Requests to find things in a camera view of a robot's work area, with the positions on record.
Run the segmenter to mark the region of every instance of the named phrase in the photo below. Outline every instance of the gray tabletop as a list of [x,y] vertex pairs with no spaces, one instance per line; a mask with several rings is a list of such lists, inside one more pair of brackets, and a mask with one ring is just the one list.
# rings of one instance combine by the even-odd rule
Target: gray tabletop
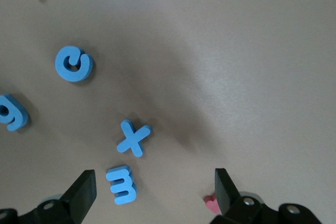
[[[209,223],[214,169],[271,208],[334,223],[336,0],[0,0],[0,94],[30,122],[0,125],[0,208],[19,214],[95,169],[90,223]],[[95,66],[71,83],[64,46]],[[153,133],[119,153],[120,123]],[[105,178],[127,164],[139,193],[117,206]]]

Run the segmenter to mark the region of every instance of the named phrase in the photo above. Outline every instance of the blue object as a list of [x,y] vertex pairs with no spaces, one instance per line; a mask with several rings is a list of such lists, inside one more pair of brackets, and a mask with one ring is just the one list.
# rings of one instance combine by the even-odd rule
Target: blue object
[[132,122],[126,119],[121,123],[121,129],[124,132],[126,139],[118,144],[118,152],[123,153],[128,149],[131,149],[136,157],[141,157],[144,149],[140,141],[151,134],[152,128],[149,125],[145,125],[136,131]]
[[0,95],[0,123],[8,124],[9,131],[25,126],[29,115],[26,109],[10,94]]
[[[78,70],[72,70],[70,65],[76,66]],[[55,67],[63,79],[71,82],[82,81],[92,71],[93,58],[79,47],[66,46],[58,52]]]
[[114,202],[117,205],[123,205],[133,202],[138,193],[131,168],[128,165],[110,169],[106,174],[108,181],[114,181],[111,186],[111,192],[117,194]]

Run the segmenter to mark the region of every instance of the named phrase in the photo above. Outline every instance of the metal bolt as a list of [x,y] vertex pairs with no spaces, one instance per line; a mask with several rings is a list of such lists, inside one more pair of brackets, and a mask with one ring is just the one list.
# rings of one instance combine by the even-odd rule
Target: metal bolt
[[300,213],[299,208],[297,208],[296,206],[293,206],[293,205],[288,205],[288,206],[287,206],[287,210],[288,210],[291,214],[294,214],[294,215],[297,215],[297,214]]
[[48,203],[48,204],[45,204],[44,206],[43,206],[43,209],[44,210],[48,210],[49,208],[52,208],[54,206],[54,203],[53,202],[50,202],[50,203]]
[[245,198],[244,203],[248,206],[253,206],[254,205],[254,201],[251,198]]
[[0,214],[0,220],[1,219],[4,219],[4,218],[6,218],[7,217],[7,213],[6,212],[2,212],[1,214]]

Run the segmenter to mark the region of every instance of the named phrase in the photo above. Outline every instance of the pink heart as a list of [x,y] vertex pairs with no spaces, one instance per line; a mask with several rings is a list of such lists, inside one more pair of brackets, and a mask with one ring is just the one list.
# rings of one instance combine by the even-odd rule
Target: pink heart
[[216,199],[216,195],[213,196],[206,196],[204,198],[205,205],[208,209],[211,210],[211,212],[215,214],[220,214],[220,208]]

